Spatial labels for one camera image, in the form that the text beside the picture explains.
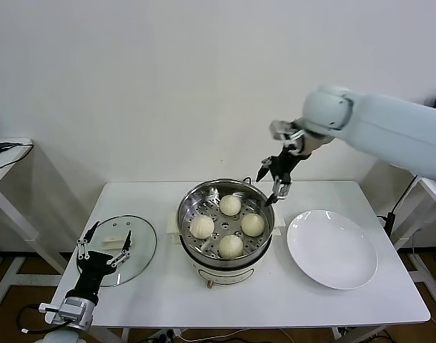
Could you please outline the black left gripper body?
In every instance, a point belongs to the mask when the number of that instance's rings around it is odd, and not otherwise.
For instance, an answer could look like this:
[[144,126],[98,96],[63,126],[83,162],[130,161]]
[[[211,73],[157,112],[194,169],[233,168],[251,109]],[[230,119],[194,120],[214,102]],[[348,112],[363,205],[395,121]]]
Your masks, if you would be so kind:
[[110,254],[89,252],[88,259],[79,259],[78,267],[81,274],[74,287],[74,297],[89,301],[98,301],[98,293],[103,278],[115,273],[116,267],[107,262],[113,258]]

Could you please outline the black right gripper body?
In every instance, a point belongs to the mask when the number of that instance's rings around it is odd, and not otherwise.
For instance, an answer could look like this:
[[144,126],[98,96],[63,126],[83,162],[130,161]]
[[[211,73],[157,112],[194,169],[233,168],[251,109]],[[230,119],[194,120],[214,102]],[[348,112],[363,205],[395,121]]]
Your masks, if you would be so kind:
[[277,156],[270,157],[269,171],[273,181],[280,181],[281,184],[290,184],[292,170],[301,161],[304,161],[304,155],[299,153],[298,146],[294,144],[283,146]]

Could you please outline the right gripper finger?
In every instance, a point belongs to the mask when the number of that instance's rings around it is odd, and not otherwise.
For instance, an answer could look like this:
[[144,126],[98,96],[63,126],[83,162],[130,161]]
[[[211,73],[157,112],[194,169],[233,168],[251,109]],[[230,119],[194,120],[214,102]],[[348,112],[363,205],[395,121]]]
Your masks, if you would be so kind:
[[270,171],[270,165],[272,163],[272,157],[269,156],[266,159],[262,160],[262,165],[257,172],[256,182],[260,182]]
[[265,206],[276,204],[279,200],[286,199],[291,187],[291,181],[276,178],[273,183],[272,193],[265,202]]

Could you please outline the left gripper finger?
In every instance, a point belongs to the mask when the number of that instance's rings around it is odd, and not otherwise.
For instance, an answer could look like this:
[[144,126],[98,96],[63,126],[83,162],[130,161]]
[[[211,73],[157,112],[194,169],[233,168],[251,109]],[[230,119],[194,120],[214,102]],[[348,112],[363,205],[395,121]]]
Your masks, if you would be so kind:
[[108,260],[106,262],[107,265],[110,265],[111,267],[118,267],[120,264],[125,263],[125,261],[130,258],[130,246],[132,242],[131,236],[132,231],[129,230],[120,253],[118,253],[112,259]]
[[95,222],[94,225],[86,231],[85,235],[76,241],[76,245],[78,249],[77,252],[78,259],[89,259],[88,244],[92,240],[92,237],[94,236],[96,228],[99,226],[99,224],[100,221]]

